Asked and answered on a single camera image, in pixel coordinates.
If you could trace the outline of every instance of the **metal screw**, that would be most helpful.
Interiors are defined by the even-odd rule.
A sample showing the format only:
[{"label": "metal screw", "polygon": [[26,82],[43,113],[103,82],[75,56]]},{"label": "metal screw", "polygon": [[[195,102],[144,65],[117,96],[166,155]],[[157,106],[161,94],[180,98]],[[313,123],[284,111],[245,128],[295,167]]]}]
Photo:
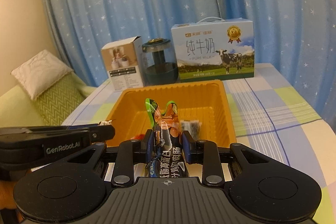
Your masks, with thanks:
[{"label": "metal screw", "polygon": [[129,182],[131,179],[128,176],[125,175],[119,175],[114,178],[114,182],[119,183],[119,184],[124,184]]},{"label": "metal screw", "polygon": [[220,183],[222,181],[222,178],[220,176],[212,175],[212,176],[207,176],[205,179],[209,183]]}]

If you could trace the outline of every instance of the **cow illustration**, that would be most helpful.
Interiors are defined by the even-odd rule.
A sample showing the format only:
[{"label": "cow illustration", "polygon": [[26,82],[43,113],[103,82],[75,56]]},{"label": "cow illustration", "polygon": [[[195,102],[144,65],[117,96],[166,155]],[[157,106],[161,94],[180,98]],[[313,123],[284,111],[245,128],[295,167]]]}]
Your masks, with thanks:
[{"label": "cow illustration", "polygon": [[220,49],[219,51],[216,51],[219,53],[219,56],[222,60],[223,66],[226,68],[226,74],[229,74],[229,68],[230,65],[236,65],[237,67],[237,72],[242,70],[242,54],[229,54],[226,53],[227,50],[222,50]]}]

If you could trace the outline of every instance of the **white box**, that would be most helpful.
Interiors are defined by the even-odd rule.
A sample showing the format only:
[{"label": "white box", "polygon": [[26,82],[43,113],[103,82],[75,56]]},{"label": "white box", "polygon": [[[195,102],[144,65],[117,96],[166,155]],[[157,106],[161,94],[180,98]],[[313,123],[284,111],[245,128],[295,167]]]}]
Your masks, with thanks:
[{"label": "white box", "polygon": [[143,87],[142,68],[141,65],[139,67],[137,58],[141,57],[141,45],[141,37],[131,37],[107,43],[101,49],[101,56],[114,91]]}]

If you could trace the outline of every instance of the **orange plastic tray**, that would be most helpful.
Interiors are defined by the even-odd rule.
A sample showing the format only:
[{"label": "orange plastic tray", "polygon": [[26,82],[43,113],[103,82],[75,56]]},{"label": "orange plastic tray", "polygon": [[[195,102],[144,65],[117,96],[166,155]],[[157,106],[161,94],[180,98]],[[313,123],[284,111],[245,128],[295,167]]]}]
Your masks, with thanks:
[{"label": "orange plastic tray", "polygon": [[107,121],[112,120],[115,137],[108,146],[118,146],[135,135],[145,134],[150,121],[145,99],[155,100],[161,109],[168,101],[175,101],[179,120],[199,120],[200,139],[210,140],[217,146],[229,147],[236,142],[230,108],[224,85],[220,80],[148,86],[122,92]]}]

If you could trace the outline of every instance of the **jar lid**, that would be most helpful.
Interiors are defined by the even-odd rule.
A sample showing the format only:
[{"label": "jar lid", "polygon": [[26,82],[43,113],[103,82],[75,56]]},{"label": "jar lid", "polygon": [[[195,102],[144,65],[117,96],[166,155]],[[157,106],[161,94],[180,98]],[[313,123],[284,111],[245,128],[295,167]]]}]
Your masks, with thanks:
[{"label": "jar lid", "polygon": [[170,47],[170,39],[154,38],[142,44],[142,52],[158,52]]}]

